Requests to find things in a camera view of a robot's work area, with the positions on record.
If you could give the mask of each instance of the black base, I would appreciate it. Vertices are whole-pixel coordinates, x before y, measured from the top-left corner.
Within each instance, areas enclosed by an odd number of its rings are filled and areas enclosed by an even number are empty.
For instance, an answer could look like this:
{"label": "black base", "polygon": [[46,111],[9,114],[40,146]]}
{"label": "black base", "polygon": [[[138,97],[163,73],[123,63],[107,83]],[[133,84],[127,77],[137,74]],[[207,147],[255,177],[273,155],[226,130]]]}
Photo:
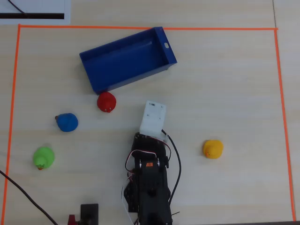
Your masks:
{"label": "black base", "polygon": [[78,225],[98,225],[98,204],[80,205],[80,221]]}

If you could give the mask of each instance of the blue plastic tray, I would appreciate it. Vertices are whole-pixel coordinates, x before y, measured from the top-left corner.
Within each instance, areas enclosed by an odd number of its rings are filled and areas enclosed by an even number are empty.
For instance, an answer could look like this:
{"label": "blue plastic tray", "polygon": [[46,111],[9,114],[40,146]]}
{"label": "blue plastic tray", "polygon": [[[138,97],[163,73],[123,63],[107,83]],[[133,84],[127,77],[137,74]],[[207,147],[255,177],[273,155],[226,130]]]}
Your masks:
{"label": "blue plastic tray", "polygon": [[142,31],[79,55],[97,94],[167,70],[177,63],[162,27]]}

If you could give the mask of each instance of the orange tape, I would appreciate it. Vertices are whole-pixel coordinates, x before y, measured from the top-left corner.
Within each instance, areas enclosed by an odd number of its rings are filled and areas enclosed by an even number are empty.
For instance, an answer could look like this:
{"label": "orange tape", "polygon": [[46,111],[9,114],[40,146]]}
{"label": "orange tape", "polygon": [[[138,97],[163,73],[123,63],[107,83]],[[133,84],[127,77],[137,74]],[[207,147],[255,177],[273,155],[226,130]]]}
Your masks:
{"label": "orange tape", "polygon": [[296,221],[294,193],[293,193],[293,177],[292,177],[292,167],[291,167],[291,157],[290,157],[290,147],[289,147],[289,137],[288,137],[288,133],[287,133],[287,123],[286,123],[286,115],[285,115],[285,99],[284,99],[284,95],[283,95],[282,77],[281,77],[281,68],[280,68],[280,58],[279,58],[279,48],[278,48],[278,38],[277,38],[277,31],[276,30],[274,30],[274,38],[275,38],[277,69],[278,69],[278,78],[279,78],[279,87],[280,87],[281,108],[282,108],[282,116],[283,116],[283,126],[285,128],[285,148],[286,148],[286,158],[287,158],[287,170],[288,170],[288,173],[289,173],[292,219],[293,219],[293,221]]}
{"label": "orange tape", "polygon": [[[20,32],[21,32],[21,26],[19,24],[18,25],[18,33],[17,33],[17,42],[16,42],[16,45],[15,45],[15,67],[14,67],[13,88],[12,88],[11,103],[10,103],[9,133],[8,133],[7,158],[6,158],[6,170],[5,170],[5,174],[7,176],[8,176],[8,172],[9,172],[11,138],[12,138],[12,132],[13,132],[14,104],[15,104],[15,81],[16,81],[16,76],[17,76],[18,54],[19,54],[19,43],[20,43]],[[8,180],[5,178],[5,181],[4,181],[3,204],[2,204],[1,225],[4,225],[7,191],[8,191]]]}
{"label": "orange tape", "polygon": [[[16,73],[18,65],[18,54],[19,54],[19,44],[20,44],[20,32],[21,28],[78,28],[78,29],[122,29],[122,30],[146,30],[151,27],[122,27],[122,26],[59,26],[59,25],[18,25],[17,41],[15,48],[15,66],[14,66],[14,77],[13,77],[13,87],[12,87],[12,96],[11,96],[11,106],[10,106],[10,121],[9,121],[9,135],[8,135],[8,144],[7,144],[7,162],[6,162],[6,175],[9,172],[9,161],[10,161],[10,152],[11,152],[11,140],[12,140],[12,130],[13,130],[13,120],[14,120],[14,103],[15,103],[15,83],[16,83]],[[282,77],[280,69],[280,58],[279,58],[279,49],[278,49],[278,38],[277,30],[278,28],[188,28],[188,27],[165,27],[164,30],[273,30],[275,37],[275,48],[276,48],[276,57],[277,57],[277,69],[278,69],[278,78],[279,78],[279,87],[280,87],[280,97],[281,97],[281,106],[282,106],[282,115],[284,122],[285,130],[285,146],[286,146],[286,157],[288,165],[288,175],[289,175],[289,186],[290,186],[290,198],[291,198],[291,208],[292,208],[292,219],[296,221],[295,205],[294,205],[294,195],[293,195],[293,178],[292,178],[292,168],[291,168],[291,157],[289,150],[288,142],[288,132],[287,132],[287,123],[285,115],[285,101],[282,87]],[[6,208],[6,199],[7,199],[7,188],[8,180],[5,179],[4,183],[4,196],[2,204],[2,216],[1,216],[1,225],[4,225],[5,218],[5,208]]]}
{"label": "orange tape", "polygon": [[[21,27],[23,28],[121,29],[121,30],[147,30],[152,28],[152,27],[72,26],[72,25],[21,25]],[[164,27],[164,30],[278,30],[278,28]]]}

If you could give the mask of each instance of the black electronic component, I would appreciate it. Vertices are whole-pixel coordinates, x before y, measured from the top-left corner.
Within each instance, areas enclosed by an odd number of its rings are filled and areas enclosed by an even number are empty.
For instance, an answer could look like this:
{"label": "black electronic component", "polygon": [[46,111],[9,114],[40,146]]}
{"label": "black electronic component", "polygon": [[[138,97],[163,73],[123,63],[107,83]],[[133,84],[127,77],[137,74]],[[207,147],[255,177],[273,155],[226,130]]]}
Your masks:
{"label": "black electronic component", "polygon": [[135,151],[135,168],[132,182],[124,190],[129,212],[137,212],[141,225],[171,225],[169,205],[171,192],[167,183],[166,167],[169,167],[163,142],[136,133],[132,151]]}

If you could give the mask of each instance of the black stripe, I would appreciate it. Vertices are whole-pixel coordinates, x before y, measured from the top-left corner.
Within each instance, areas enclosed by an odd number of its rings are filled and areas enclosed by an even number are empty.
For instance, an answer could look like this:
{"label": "black stripe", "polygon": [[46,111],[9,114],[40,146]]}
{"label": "black stripe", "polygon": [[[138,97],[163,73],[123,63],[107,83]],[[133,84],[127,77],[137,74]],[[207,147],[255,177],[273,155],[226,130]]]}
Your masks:
{"label": "black stripe", "polygon": [[0,19],[65,19],[64,13],[0,13]]}

